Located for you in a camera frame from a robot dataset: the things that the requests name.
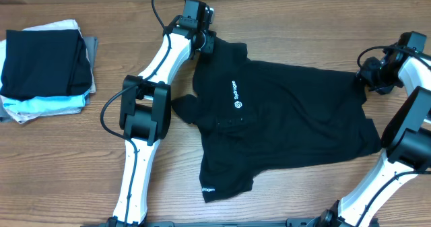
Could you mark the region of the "black polo shirt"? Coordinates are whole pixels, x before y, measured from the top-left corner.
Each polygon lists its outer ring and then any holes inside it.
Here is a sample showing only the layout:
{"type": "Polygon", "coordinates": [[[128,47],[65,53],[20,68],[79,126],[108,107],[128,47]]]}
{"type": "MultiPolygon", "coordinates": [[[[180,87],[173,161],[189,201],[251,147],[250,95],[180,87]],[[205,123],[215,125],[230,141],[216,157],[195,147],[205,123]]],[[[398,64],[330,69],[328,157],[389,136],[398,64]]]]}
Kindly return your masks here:
{"type": "Polygon", "coordinates": [[[172,101],[201,134],[205,202],[250,191],[265,170],[345,162],[380,151],[354,73],[253,61],[244,43],[216,39],[193,93],[172,101]]]}

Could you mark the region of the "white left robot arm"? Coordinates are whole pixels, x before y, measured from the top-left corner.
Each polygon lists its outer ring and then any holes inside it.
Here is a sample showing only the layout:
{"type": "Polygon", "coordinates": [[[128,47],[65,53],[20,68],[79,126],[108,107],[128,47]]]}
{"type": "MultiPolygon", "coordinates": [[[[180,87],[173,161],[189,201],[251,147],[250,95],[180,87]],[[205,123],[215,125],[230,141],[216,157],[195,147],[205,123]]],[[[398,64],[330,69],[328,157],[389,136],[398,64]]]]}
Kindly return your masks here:
{"type": "Polygon", "coordinates": [[[212,13],[204,18],[176,16],[152,62],[139,75],[128,75],[116,94],[121,99],[126,160],[119,200],[107,226],[141,226],[145,222],[152,164],[170,125],[170,85],[194,52],[212,52],[216,35],[209,30],[212,22],[212,13]]]}

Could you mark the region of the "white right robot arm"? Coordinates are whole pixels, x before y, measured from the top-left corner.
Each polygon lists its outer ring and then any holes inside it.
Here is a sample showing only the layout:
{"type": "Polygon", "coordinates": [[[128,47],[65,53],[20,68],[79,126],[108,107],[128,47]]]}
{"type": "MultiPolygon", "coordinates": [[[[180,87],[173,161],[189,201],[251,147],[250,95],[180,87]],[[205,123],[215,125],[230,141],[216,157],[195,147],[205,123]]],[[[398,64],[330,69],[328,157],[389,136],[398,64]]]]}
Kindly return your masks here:
{"type": "Polygon", "coordinates": [[[416,47],[384,47],[378,71],[396,74],[408,98],[383,132],[378,162],[348,195],[298,226],[378,226],[376,212],[405,183],[430,174],[430,56],[416,47]]]}

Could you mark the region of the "folded black shirt on stack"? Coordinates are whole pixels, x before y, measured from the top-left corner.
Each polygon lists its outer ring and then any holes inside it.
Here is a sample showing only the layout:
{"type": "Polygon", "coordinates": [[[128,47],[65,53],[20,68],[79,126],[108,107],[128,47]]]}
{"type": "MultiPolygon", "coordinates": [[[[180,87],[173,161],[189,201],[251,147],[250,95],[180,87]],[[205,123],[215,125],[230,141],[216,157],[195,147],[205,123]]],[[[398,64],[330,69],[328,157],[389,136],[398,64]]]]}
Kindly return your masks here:
{"type": "Polygon", "coordinates": [[[6,31],[1,95],[16,100],[77,96],[92,85],[78,30],[6,31]]]}

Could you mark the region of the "folded light blue shirt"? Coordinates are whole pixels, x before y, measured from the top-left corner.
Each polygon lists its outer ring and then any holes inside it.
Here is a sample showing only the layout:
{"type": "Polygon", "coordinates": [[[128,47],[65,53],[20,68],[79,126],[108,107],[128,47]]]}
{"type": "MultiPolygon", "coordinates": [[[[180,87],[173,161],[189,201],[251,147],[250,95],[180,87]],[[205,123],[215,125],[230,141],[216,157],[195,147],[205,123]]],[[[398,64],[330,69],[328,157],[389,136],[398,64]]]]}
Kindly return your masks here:
{"type": "Polygon", "coordinates": [[[87,90],[77,96],[36,96],[29,100],[18,100],[1,96],[3,107],[16,114],[42,114],[61,110],[83,108],[86,105],[87,90]]]}

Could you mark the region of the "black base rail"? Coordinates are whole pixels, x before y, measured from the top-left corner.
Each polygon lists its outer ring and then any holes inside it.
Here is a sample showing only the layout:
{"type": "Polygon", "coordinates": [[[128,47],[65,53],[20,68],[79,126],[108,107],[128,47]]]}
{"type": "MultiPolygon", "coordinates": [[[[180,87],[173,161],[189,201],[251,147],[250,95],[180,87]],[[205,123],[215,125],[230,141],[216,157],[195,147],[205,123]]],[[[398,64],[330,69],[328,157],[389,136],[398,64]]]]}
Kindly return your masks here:
{"type": "Polygon", "coordinates": [[[284,221],[254,221],[254,222],[197,222],[197,223],[175,223],[146,222],[138,224],[125,224],[116,217],[109,218],[105,223],[84,225],[83,227],[306,227],[312,218],[288,218],[284,221]]]}

